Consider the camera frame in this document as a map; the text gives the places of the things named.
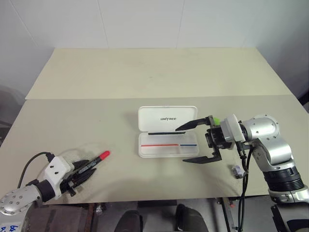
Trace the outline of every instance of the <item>table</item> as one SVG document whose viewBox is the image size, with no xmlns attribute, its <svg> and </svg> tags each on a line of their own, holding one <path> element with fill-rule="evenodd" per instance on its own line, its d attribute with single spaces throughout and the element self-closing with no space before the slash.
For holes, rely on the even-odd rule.
<svg viewBox="0 0 309 232">
<path fill-rule="evenodd" d="M 104 150 L 111 155 L 74 197 L 49 203 L 92 203 L 136 200 L 188 199 L 239 196 L 241 180 L 231 175 L 240 164 L 235 150 L 223 150 L 222 161 L 191 164 L 179 158 L 143 159 L 138 156 L 137 110 L 143 105 L 195 105 L 198 117 L 225 118 L 235 113 L 249 119 L 260 113 L 275 117 L 281 134 L 292 148 L 297 169 L 309 183 L 308 114 L 291 95 L 216 96 L 193 98 L 133 98 L 92 100 L 27 100 L 0 148 L 0 195 L 16 188 L 30 157 L 41 151 L 56 155 L 94 157 Z M 200 154 L 211 156 L 196 129 Z M 37 158 L 23 183 L 39 176 L 47 161 Z M 252 159 L 246 195 L 267 194 L 262 172 Z"/>
<path fill-rule="evenodd" d="M 256 48 L 55 49 L 26 99 L 284 94 Z"/>
</svg>

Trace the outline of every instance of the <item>black cable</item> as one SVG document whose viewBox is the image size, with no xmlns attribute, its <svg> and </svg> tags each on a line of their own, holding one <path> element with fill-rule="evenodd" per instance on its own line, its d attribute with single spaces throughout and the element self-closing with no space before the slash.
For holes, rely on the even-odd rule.
<svg viewBox="0 0 309 232">
<path fill-rule="evenodd" d="M 17 185 L 17 188 L 19 189 L 20 186 L 21 186 L 21 182 L 23 181 L 23 178 L 24 178 L 24 175 L 25 175 L 25 172 L 27 170 L 27 167 L 29 166 L 29 164 L 35 159 L 37 158 L 38 156 L 40 155 L 44 155 L 44 154 L 49 154 L 50 152 L 46 152 L 46 151 L 43 151 L 43 152 L 40 152 L 38 154 L 36 154 L 35 156 L 33 156 L 31 159 L 29 159 L 29 161 L 26 163 L 24 169 L 23 169 L 23 172 L 21 173 L 20 175 L 20 179 L 19 179 L 19 182 L 18 182 L 18 185 Z"/>
<path fill-rule="evenodd" d="M 247 156 L 246 156 L 246 152 L 244 151 L 243 144 L 241 142 L 236 142 L 236 147 L 237 147 L 239 157 L 241 158 L 242 168 L 244 169 L 245 173 L 247 173 L 248 172 L 248 169 L 246 167 Z"/>
<path fill-rule="evenodd" d="M 247 186 L 248 186 L 248 180 L 249 180 L 249 164 L 250 164 L 250 158 L 251 158 L 251 154 L 253 152 L 253 147 L 251 146 L 250 150 L 249 150 L 249 154 L 248 154 L 248 159 L 247 159 L 247 163 L 245 161 L 245 159 L 241 160 L 241 164 L 244 168 L 245 173 L 242 179 L 242 193 L 241 193 L 241 197 L 239 199 L 239 204 L 238 204 L 238 232 L 242 232 L 242 227 L 243 227 L 243 222 L 244 222 L 244 214 L 245 214 L 245 193 L 247 190 Z"/>
</svg>

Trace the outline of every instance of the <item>robotic arm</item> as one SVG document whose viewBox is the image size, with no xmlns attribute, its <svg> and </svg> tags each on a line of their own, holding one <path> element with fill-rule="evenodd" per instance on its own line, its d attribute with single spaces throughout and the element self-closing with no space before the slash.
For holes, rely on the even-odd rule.
<svg viewBox="0 0 309 232">
<path fill-rule="evenodd" d="M 301 180 L 291 148 L 281 137 L 279 123 L 276 119 L 268 115 L 258 115 L 247 121 L 238 121 L 235 115 L 231 115 L 220 123 L 215 123 L 214 118 L 209 116 L 190 121 L 177 128 L 176 131 L 192 129 L 201 124 L 210 126 L 205 136 L 209 148 L 213 148 L 213 157 L 185 159 L 185 162 L 219 161 L 222 159 L 219 149 L 232 148 L 234 144 L 237 146 L 240 158 L 244 161 L 247 158 L 245 150 L 250 149 L 250 153 L 264 174 L 269 187 L 269 195 L 277 203 L 271 209 L 278 231 L 292 231 L 286 223 L 288 219 L 283 222 L 285 230 L 282 230 L 283 226 L 279 225 L 282 222 L 278 222 L 278 219 L 283 221 L 283 215 L 292 218 L 286 211 L 293 211 L 295 217 L 297 215 L 295 209 L 298 209 L 297 213 L 301 212 L 301 218 L 308 218 L 309 189 Z M 288 203 L 293 204 L 293 207 L 282 207 L 282 204 Z"/>
<path fill-rule="evenodd" d="M 74 188 L 90 178 L 96 170 L 93 167 L 109 156 L 110 152 L 105 151 L 92 161 L 80 160 L 74 163 L 51 153 L 43 154 L 46 154 L 48 159 L 52 156 L 44 170 L 44 180 L 39 182 L 35 179 L 23 188 L 8 192 L 1 199 L 0 231 L 26 231 L 28 215 L 33 208 L 52 198 L 57 200 L 66 191 L 74 196 Z"/>
</svg>

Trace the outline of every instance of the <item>floor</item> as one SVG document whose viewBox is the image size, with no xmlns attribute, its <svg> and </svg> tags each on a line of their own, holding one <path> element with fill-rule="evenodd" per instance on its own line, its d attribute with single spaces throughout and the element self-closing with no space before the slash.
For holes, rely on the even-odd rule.
<svg viewBox="0 0 309 232">
<path fill-rule="evenodd" d="M 209 232 L 226 232 L 225 219 L 221 205 L 216 199 L 177 200 L 200 212 L 204 217 Z M 231 208 L 233 221 L 237 225 L 238 202 Z M 268 196 L 258 196 L 246 199 L 244 232 L 275 232 L 270 207 L 273 202 Z M 98 219 L 97 232 L 113 232 L 120 217 L 127 210 L 138 210 L 143 216 L 143 232 L 174 231 L 174 215 L 176 206 L 138 208 L 137 202 L 106 203 L 106 209 Z"/>
<path fill-rule="evenodd" d="M 304 108 L 307 110 L 307 112 L 309 113 L 309 102 L 307 102 L 306 104 L 304 104 Z"/>
<path fill-rule="evenodd" d="M 0 146 L 2 145 L 6 135 L 8 134 L 10 127 L 4 126 L 0 121 Z"/>
</svg>

